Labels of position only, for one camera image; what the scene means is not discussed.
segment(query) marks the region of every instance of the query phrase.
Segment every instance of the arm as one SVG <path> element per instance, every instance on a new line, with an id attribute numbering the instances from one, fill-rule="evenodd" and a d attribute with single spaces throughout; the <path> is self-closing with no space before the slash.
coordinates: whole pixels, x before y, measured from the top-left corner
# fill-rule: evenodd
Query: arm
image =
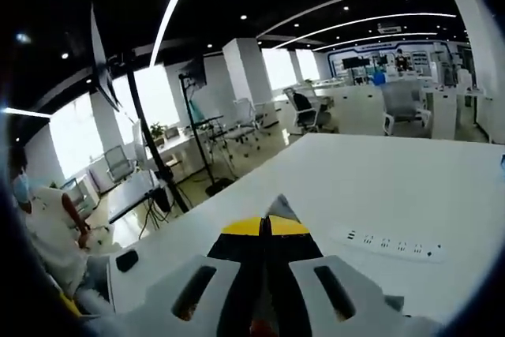
<path id="1" fill-rule="evenodd" d="M 62 194 L 62 205 L 65 211 L 69 214 L 70 218 L 75 222 L 77 228 L 79 228 L 82 234 L 86 234 L 88 232 L 88 228 L 86 223 L 80 218 L 79 213 L 76 208 L 73 206 L 70 197 L 66 194 Z"/>

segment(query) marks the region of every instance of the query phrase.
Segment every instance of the ceiling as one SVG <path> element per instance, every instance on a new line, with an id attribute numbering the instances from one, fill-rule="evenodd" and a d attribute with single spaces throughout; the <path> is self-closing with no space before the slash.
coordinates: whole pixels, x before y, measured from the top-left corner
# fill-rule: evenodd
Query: ceiling
<path id="1" fill-rule="evenodd" d="M 185 40 L 165 49 L 159 59 L 168 64 L 218 51 L 234 37 L 256 37 L 285 19 L 327 1 L 330 0 L 181 0 L 163 39 Z M 11 107 L 53 113 L 93 88 L 92 75 L 81 76 L 50 102 L 42 107 L 38 104 L 52 88 L 92 65 L 91 2 L 95 4 L 106 54 L 112 56 L 124 49 L 153 44 L 168 0 L 2 0 L 3 13 L 9 15 L 0 39 L 2 57 L 6 57 L 2 59 L 2 95 Z M 500 4 L 496 2 L 495 6 L 499 8 Z M 294 38 L 366 17 L 418 12 L 458 15 L 454 0 L 346 0 L 305 14 L 271 30 L 268 35 Z M 242 20 L 241 15 L 247 15 L 247 19 Z M 463 41 L 466 38 L 459 16 L 455 19 L 402 17 L 392 21 L 407 27 L 403 32 L 439 32 L 437 39 Z M 31 42 L 17 42 L 17 33 L 25 33 Z M 310 39 L 324 46 L 377 35 L 375 21 L 334 29 Z M 272 41 L 268 36 L 260 40 L 262 47 L 274 47 L 283 41 Z M 211 49 L 207 48 L 208 44 L 212 44 Z M 306 43 L 302 40 L 287 47 L 306 47 Z M 67 59 L 62 59 L 64 53 L 69 55 Z M 137 65 L 147 65 L 149 56 L 139 59 Z M 10 121 L 12 136 L 21 136 L 22 140 L 27 140 L 47 122 L 25 122 L 21 128 L 17 123 L 19 118 L 10 117 Z"/>

